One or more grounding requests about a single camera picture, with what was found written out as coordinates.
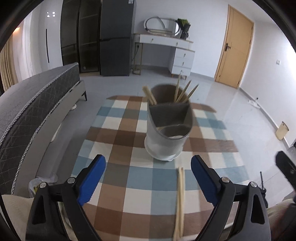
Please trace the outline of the checkered tablecloth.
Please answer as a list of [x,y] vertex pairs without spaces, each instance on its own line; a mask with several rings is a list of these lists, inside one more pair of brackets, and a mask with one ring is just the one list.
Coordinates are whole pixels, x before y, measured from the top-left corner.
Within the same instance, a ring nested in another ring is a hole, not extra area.
[[184,238],[201,231],[213,206],[191,170],[200,155],[219,176],[247,184],[249,177],[224,123],[213,108],[192,104],[193,128],[180,155],[170,162],[145,149],[147,101],[139,96],[109,97],[99,109],[70,174],[77,176],[93,158],[106,158],[106,170],[84,210],[103,240],[171,240],[175,228],[178,168],[185,170]]

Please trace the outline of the white paper on floor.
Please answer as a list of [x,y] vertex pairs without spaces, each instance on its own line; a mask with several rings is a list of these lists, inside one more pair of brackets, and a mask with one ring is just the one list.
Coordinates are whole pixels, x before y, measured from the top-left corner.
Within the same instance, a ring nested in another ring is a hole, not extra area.
[[259,104],[257,103],[257,101],[249,100],[248,103],[249,103],[251,106],[260,109],[260,106],[259,106]]

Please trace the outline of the black glass cabinet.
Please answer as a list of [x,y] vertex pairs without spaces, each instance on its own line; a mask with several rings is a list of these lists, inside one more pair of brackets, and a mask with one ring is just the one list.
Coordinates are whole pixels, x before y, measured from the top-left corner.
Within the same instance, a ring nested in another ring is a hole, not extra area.
[[99,24],[101,1],[63,1],[61,54],[64,65],[77,62],[79,71],[99,71]]

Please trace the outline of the black wrapped flower bouquet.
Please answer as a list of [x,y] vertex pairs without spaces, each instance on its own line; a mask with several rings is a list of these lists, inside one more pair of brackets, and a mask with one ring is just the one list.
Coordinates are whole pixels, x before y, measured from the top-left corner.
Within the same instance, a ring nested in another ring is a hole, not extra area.
[[177,23],[181,29],[181,39],[186,40],[189,37],[189,28],[191,27],[187,19],[177,19]]

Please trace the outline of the grey white utensil holder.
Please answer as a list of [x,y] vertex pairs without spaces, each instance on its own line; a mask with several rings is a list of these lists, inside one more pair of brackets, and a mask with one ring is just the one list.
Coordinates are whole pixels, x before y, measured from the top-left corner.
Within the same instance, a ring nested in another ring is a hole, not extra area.
[[193,127],[193,111],[187,95],[174,102],[176,86],[159,84],[151,89],[157,104],[147,103],[144,147],[155,159],[172,161],[183,150]]

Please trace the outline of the dark grey refrigerator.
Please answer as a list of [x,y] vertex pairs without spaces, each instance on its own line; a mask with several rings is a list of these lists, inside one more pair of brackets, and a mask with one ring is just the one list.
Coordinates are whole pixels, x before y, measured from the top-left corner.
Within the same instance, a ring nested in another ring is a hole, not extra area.
[[136,1],[102,1],[99,39],[102,76],[130,74],[136,8]]

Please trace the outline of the wooden door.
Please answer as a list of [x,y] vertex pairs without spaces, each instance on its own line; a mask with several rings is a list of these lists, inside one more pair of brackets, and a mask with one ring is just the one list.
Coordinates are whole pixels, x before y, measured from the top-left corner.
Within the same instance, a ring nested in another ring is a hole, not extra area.
[[249,58],[254,22],[228,6],[227,23],[220,59],[214,76],[216,82],[238,88]]

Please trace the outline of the grey bed mattress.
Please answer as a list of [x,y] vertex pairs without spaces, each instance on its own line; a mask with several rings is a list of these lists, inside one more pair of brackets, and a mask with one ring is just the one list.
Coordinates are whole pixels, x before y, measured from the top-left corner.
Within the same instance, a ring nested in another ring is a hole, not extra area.
[[75,62],[27,78],[1,96],[1,194],[29,196],[54,133],[84,95]]

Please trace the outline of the wooden chopstick on table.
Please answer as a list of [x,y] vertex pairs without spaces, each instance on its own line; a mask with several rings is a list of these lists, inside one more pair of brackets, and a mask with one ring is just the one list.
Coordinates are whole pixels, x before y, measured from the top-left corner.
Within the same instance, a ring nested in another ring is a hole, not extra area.
[[176,205],[176,218],[175,218],[175,229],[173,234],[173,241],[179,238],[179,222],[180,222],[180,188],[181,188],[181,167],[178,168],[178,190],[177,190],[177,205]]
[[184,233],[184,201],[185,201],[185,170],[183,167],[179,168],[179,238],[183,236]]

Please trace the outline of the beige waste bin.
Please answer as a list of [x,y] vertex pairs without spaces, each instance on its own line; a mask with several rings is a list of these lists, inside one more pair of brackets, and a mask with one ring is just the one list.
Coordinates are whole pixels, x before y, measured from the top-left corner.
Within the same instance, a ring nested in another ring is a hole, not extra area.
[[277,139],[281,141],[288,132],[289,132],[289,128],[287,124],[284,121],[282,121],[278,129],[276,130],[275,135]]

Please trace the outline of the beige curtain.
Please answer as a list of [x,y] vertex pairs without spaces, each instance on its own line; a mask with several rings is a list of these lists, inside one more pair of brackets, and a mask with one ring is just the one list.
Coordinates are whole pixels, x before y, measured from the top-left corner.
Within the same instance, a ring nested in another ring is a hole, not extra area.
[[13,55],[13,37],[10,36],[1,50],[1,81],[4,91],[18,83]]

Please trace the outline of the oval mirror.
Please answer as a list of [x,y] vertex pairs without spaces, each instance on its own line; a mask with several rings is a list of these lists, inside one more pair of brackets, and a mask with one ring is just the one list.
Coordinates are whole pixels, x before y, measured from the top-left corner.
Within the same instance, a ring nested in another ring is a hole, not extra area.
[[181,32],[177,20],[153,16],[144,21],[144,29],[153,35],[175,37]]

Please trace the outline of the plastic bag on floor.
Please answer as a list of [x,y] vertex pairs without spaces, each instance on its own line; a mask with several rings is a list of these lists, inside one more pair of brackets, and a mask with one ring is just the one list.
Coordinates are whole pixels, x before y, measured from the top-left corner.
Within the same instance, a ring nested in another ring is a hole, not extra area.
[[29,197],[33,198],[36,195],[36,192],[39,188],[39,185],[43,182],[46,182],[47,184],[54,184],[58,181],[58,176],[54,174],[50,178],[44,178],[44,177],[36,177],[33,180],[29,182],[28,185],[28,192],[29,192]]

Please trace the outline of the white dressing table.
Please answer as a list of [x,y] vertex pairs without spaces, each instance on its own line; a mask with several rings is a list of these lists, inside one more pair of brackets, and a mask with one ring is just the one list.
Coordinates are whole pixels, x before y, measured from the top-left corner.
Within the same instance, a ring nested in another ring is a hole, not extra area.
[[190,40],[135,34],[133,73],[140,75],[143,67],[160,67],[168,69],[173,76],[187,78],[195,57],[192,45]]

